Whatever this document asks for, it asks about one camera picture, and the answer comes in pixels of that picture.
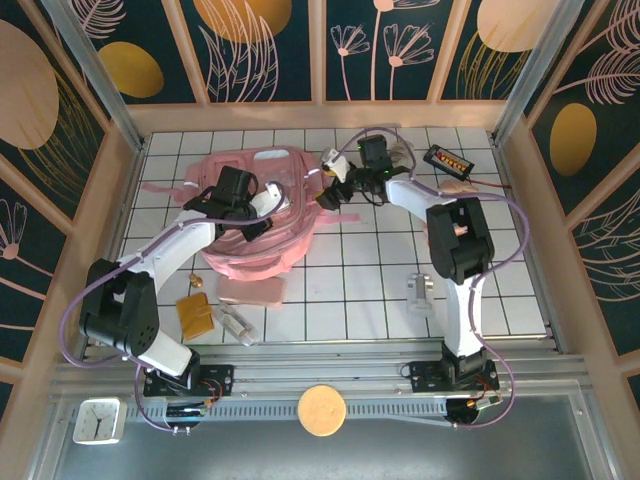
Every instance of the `patterned wallpaper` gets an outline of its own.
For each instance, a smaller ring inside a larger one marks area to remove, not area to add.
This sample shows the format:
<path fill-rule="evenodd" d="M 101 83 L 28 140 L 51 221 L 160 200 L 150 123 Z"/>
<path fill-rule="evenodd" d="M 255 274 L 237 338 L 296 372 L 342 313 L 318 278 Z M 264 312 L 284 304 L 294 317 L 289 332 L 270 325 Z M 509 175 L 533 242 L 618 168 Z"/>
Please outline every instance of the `patterned wallpaper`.
<path fill-rule="evenodd" d="M 426 99 L 452 4 L 328 0 L 326 99 Z"/>
<path fill-rule="evenodd" d="M 104 131 L 16 2 L 0 38 L 0 157 L 73 218 Z"/>
<path fill-rule="evenodd" d="M 533 134 L 565 213 L 638 144 L 640 3 L 611 0 Z"/>

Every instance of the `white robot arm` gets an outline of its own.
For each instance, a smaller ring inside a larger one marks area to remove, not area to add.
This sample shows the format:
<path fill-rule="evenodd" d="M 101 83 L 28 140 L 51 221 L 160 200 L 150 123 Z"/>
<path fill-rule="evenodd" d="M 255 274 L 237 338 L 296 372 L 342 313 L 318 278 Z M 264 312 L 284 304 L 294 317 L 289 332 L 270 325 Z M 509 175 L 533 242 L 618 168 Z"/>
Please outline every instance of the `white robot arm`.
<path fill-rule="evenodd" d="M 210 187 L 185 204 L 178 218 L 137 252 L 116 262 L 95 262 L 89 270 L 88 284 L 120 265 L 134 264 L 89 293 L 80 316 L 82 333 L 177 379 L 171 381 L 187 390 L 199 359 L 193 350 L 160 328 L 156 294 L 186 260 L 227 228 L 242 225 L 243 235 L 251 241 L 271 227 L 267 214 L 289 204 L 276 184 L 267 184 L 263 192 L 250 196 L 249 184 L 257 180 L 248 172 L 224 167 L 220 178 L 219 184 L 225 182 L 220 191 Z"/>
<path fill-rule="evenodd" d="M 415 183 L 404 179 L 391 179 L 385 183 L 389 203 L 408 210 L 423 222 L 427 221 L 427 210 L 435 205 L 454 203 L 453 199 L 427 196 Z M 456 357 L 468 357 L 482 348 L 471 329 L 469 319 L 469 293 L 471 283 L 479 274 L 466 278 L 457 284 L 451 278 L 445 279 L 447 292 L 447 322 L 444 343 Z M 482 290 L 484 280 L 476 287 Z M 476 295 L 473 302 L 473 318 L 478 333 L 481 333 L 481 301 L 482 295 Z"/>
<path fill-rule="evenodd" d="M 447 293 L 442 363 L 452 383 L 465 381 L 482 371 L 487 362 L 477 337 L 481 334 L 480 291 L 484 283 L 478 277 L 488 270 L 494 247 L 480 201 L 443 197 L 414 182 L 406 167 L 393 165 L 381 135 L 358 140 L 358 149 L 363 163 L 360 168 L 333 149 L 324 152 L 323 168 L 332 171 L 336 179 L 318 197 L 318 203 L 335 210 L 349 202 L 354 192 L 362 192 L 379 197 L 380 204 L 402 207 L 427 223 L 431 259 Z M 471 305 L 473 322 L 469 317 L 472 284 L 477 292 Z"/>

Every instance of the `wire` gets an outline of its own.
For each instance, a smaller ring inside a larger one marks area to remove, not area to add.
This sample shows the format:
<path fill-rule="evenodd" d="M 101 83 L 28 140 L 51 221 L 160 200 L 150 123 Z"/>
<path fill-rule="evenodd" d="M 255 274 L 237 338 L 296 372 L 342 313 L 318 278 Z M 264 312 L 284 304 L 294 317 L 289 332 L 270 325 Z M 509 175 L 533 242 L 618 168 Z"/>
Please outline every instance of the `wire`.
<path fill-rule="evenodd" d="M 470 178 L 468 178 L 467 181 L 469 183 L 476 183 L 478 185 L 486 185 L 487 187 L 506 188 L 507 190 L 513 189 L 511 185 L 503 185 L 501 183 L 483 182 L 481 180 L 471 180 Z"/>
<path fill-rule="evenodd" d="M 396 138 L 405 146 L 405 148 L 409 152 L 409 156 L 411 157 L 411 169 L 409 170 L 409 178 L 412 181 L 413 185 L 417 186 L 423 192 L 425 192 L 425 193 L 427 193 L 429 195 L 434 195 L 436 197 L 441 197 L 441 198 L 451 198 L 451 199 L 486 198 L 486 199 L 491 199 L 491 200 L 500 200 L 500 201 L 506 202 L 512 209 L 514 209 L 518 213 L 518 215 L 522 219 L 522 223 L 523 223 L 523 226 L 524 226 L 524 236 L 523 236 L 524 238 L 522 239 L 522 243 L 520 243 L 520 246 L 516 249 L 516 251 L 509 258 L 507 258 L 503 262 L 500 262 L 500 263 L 497 263 L 497 264 L 493 265 L 493 267 L 488 268 L 485 272 L 483 272 L 482 274 L 478 275 L 478 277 L 476 277 L 476 279 L 473 282 L 471 282 L 471 292 L 470 292 L 470 295 L 469 295 L 469 323 L 471 324 L 471 330 L 472 330 L 474 336 L 478 339 L 478 342 L 480 342 L 480 344 L 483 347 L 485 347 L 487 349 L 487 351 L 489 351 L 496 359 L 498 359 L 498 361 L 500 363 L 502 363 L 502 365 L 504 365 L 505 370 L 507 370 L 507 373 L 509 375 L 509 380 L 511 382 L 511 397 L 509 398 L 509 403 L 507 404 L 507 407 L 496 418 L 494 418 L 492 420 L 489 420 L 489 421 L 487 421 L 485 423 L 479 423 L 479 424 L 475 424 L 475 425 L 467 425 L 467 428 L 475 429 L 475 428 L 482 428 L 482 427 L 488 427 L 489 425 L 493 425 L 493 424 L 499 422 L 500 420 L 502 420 L 511 411 L 511 408 L 513 408 L 513 404 L 514 404 L 515 399 L 516 399 L 516 395 L 515 395 L 516 394 L 516 382 L 515 382 L 515 376 L 513 374 L 513 370 L 511 369 L 511 367 L 509 366 L 509 364 L 505 360 L 505 358 L 502 355 L 500 355 L 495 349 L 493 349 L 491 347 L 491 345 L 489 345 L 486 342 L 486 340 L 482 337 L 482 335 L 480 333 L 478 333 L 478 328 L 476 327 L 475 320 L 473 318 L 473 305 L 474 305 L 474 300 L 475 300 L 475 296 L 476 296 L 476 289 L 478 287 L 478 284 L 484 278 L 486 278 L 488 275 L 491 275 L 492 272 L 495 272 L 496 270 L 499 270 L 499 269 L 505 267 L 506 265 L 511 263 L 518 255 L 520 255 L 521 253 L 524 252 L 524 249 L 527 247 L 527 244 L 529 243 L 529 238 L 531 236 L 529 219 L 527 218 L 526 213 L 524 212 L 524 210 L 522 210 L 520 205 L 518 205 L 516 202 L 514 202 L 510 198 L 504 197 L 502 195 L 496 195 L 496 194 L 493 194 L 493 193 L 481 193 L 481 192 L 448 194 L 448 193 L 444 193 L 444 192 L 439 192 L 437 190 L 433 190 L 433 189 L 427 187 L 426 185 L 423 185 L 420 182 L 416 181 L 414 172 L 415 172 L 415 169 L 416 169 L 416 166 L 417 166 L 417 162 L 416 162 L 416 156 L 415 156 L 413 150 L 411 149 L 409 143 L 404 138 L 402 138 L 402 136 L 400 136 L 397 132 L 394 132 L 393 130 L 391 130 L 389 128 L 385 128 L 385 127 L 367 128 L 365 130 L 362 130 L 362 131 L 358 132 L 347 143 L 345 143 L 345 145 L 342 147 L 342 149 L 340 149 L 340 151 L 338 152 L 338 156 L 344 154 L 345 150 L 349 147 L 349 145 L 351 145 L 357 138 L 362 136 L 362 134 L 366 134 L 366 133 L 368 133 L 368 132 L 370 132 L 372 130 L 378 130 L 378 131 L 382 131 L 382 132 L 391 133 L 391 134 L 395 135 Z"/>
<path fill-rule="evenodd" d="M 60 345 L 60 350 L 62 351 L 62 355 L 64 356 L 64 358 L 66 358 L 69 363 L 79 368 L 98 368 L 98 367 L 102 367 L 110 363 L 113 363 L 115 360 L 122 358 L 122 354 L 111 355 L 110 357 L 106 357 L 101 360 L 96 360 L 94 362 L 85 362 L 83 360 L 75 358 L 66 342 L 67 323 L 69 322 L 69 318 L 71 317 L 71 312 L 73 312 L 73 309 L 76 308 L 76 306 L 82 301 L 82 299 L 84 299 L 91 292 L 101 287 L 102 285 L 112 280 L 113 278 L 117 277 L 121 273 L 126 272 L 134 265 L 144 261 L 144 259 L 148 257 L 151 254 L 151 252 L 153 252 L 157 247 L 159 247 L 164 242 L 166 242 L 175 233 L 181 232 L 184 228 L 188 226 L 208 224 L 208 223 L 220 224 L 220 225 L 232 225 L 232 226 L 246 226 L 246 225 L 253 225 L 256 223 L 260 223 L 264 221 L 266 218 L 269 218 L 271 215 L 275 214 L 278 211 L 278 209 L 282 206 L 282 203 L 284 202 L 284 198 L 285 198 L 284 187 L 280 183 L 278 182 L 269 182 L 269 183 L 272 183 L 275 186 L 277 186 L 278 189 L 280 190 L 281 195 L 280 195 L 280 200 L 278 201 L 278 204 L 275 207 L 273 207 L 271 211 L 266 213 L 264 216 L 254 218 L 252 220 L 224 220 L 224 219 L 217 219 L 217 218 L 193 218 L 191 220 L 186 220 L 168 229 L 166 232 L 160 235 L 155 242 L 151 243 L 151 245 L 149 245 L 147 248 L 145 248 L 141 252 L 138 252 L 135 258 L 131 259 L 124 265 L 121 265 L 115 270 L 112 270 L 111 272 L 107 273 L 105 276 L 87 285 L 67 306 L 67 308 L 62 314 L 62 318 L 60 319 L 60 325 L 58 326 L 58 344 Z M 128 358 L 138 363 L 138 365 L 150 367 L 149 365 L 146 365 L 144 362 L 141 362 L 135 357 L 129 356 Z"/>
<path fill-rule="evenodd" d="M 384 202 L 378 202 L 378 203 L 376 203 L 376 201 L 375 201 L 375 200 L 373 200 L 373 199 L 369 198 L 369 197 L 367 196 L 367 193 L 366 193 L 364 190 L 358 190 L 358 192 L 360 192 L 360 193 L 362 194 L 362 196 L 364 197 L 364 199 L 365 199 L 368 203 L 370 203 L 371 205 L 373 205 L 374 207 L 382 207 L 382 206 L 384 205 Z"/>

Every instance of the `round cork coaster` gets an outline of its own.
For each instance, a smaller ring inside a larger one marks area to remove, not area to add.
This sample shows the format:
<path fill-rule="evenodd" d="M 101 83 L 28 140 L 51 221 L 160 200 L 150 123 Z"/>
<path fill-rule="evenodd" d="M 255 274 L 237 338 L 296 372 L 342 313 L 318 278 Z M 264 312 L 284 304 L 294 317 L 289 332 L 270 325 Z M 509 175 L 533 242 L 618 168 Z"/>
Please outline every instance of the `round cork coaster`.
<path fill-rule="evenodd" d="M 333 435 L 347 416 L 347 404 L 328 385 L 316 385 L 302 394 L 298 402 L 298 418 L 302 426 L 317 437 Z"/>

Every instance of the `small gold object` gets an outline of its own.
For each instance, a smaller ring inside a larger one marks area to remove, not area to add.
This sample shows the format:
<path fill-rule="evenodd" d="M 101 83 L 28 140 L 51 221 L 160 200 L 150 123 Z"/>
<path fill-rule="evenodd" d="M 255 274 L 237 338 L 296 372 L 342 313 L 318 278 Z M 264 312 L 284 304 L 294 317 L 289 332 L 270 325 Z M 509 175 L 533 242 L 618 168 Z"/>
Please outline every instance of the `small gold object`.
<path fill-rule="evenodd" d="M 189 274 L 189 281 L 191 282 L 191 286 L 193 288 L 202 287 L 202 278 L 197 276 L 195 273 L 190 273 Z"/>

